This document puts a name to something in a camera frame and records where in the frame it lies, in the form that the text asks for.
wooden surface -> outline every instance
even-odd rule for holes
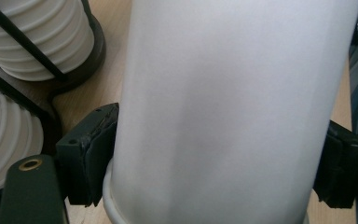
[[[68,132],[92,109],[120,101],[121,83],[125,67],[128,25],[130,20],[130,0],[89,0],[92,13],[103,27],[106,39],[106,59],[103,67],[82,86],[58,96],[54,104],[62,117],[63,131]],[[337,98],[333,120],[350,128],[351,111],[349,101],[348,74],[344,75]],[[98,207],[68,205],[71,224],[110,223],[103,210],[103,202]],[[354,224],[354,210],[329,209],[318,203],[312,193],[310,206],[311,224]]]

bolt hole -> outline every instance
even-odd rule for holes
[[[19,169],[21,171],[30,171],[33,170],[37,167],[39,167],[42,164],[42,160],[39,159],[31,159],[28,161],[23,162],[20,166]]]

beige floor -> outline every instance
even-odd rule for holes
[[[90,0],[94,16],[103,27],[107,43],[106,61],[100,71],[79,88],[67,92],[54,101],[67,132],[81,121],[92,109],[100,105],[119,102],[122,75],[125,67],[126,43],[130,19],[131,0]],[[343,78],[333,120],[351,127],[348,74]],[[318,203],[312,193],[309,206],[311,224],[353,224],[354,210],[329,209]],[[68,206],[71,224],[110,223],[98,207]]]

white cylinder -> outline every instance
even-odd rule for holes
[[[134,1],[115,223],[301,223],[358,0]]]
[[[80,0],[0,0],[0,10],[64,73],[92,51],[94,35]],[[1,27],[0,67],[22,80],[54,78]]]

ribbed white bellows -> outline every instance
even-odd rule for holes
[[[0,9],[64,73],[89,57],[94,35],[79,0],[0,0]],[[0,27],[0,67],[27,81],[54,76]]]
[[[42,146],[39,118],[0,92],[0,188],[7,169],[20,159],[39,154]]]

